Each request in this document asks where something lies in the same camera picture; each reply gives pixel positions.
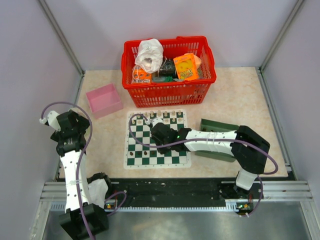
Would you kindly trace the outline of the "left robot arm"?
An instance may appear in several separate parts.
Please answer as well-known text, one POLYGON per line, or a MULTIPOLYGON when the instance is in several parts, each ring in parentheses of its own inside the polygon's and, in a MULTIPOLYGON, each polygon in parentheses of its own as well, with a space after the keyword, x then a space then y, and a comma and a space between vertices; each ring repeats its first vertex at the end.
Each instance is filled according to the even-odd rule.
POLYGON ((65 175, 65 213, 59 216, 59 224, 73 240, 85 240, 109 228, 104 211, 105 199, 112 191, 109 177, 96 173, 86 174, 86 130, 90 122, 78 113, 51 111, 48 125, 54 129, 51 139, 57 142, 56 151, 65 175))

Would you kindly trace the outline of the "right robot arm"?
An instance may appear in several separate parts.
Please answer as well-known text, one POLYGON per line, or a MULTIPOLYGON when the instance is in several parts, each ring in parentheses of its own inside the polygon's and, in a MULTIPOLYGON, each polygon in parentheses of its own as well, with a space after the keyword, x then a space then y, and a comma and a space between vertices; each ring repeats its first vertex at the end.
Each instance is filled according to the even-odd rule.
POLYGON ((174 130, 162 122, 151 123, 150 136, 158 151, 211 152, 235 159, 240 170, 235 188, 249 191, 256 178, 265 172, 270 158, 270 144, 251 128, 241 125, 232 131, 199 131, 191 128, 174 130))

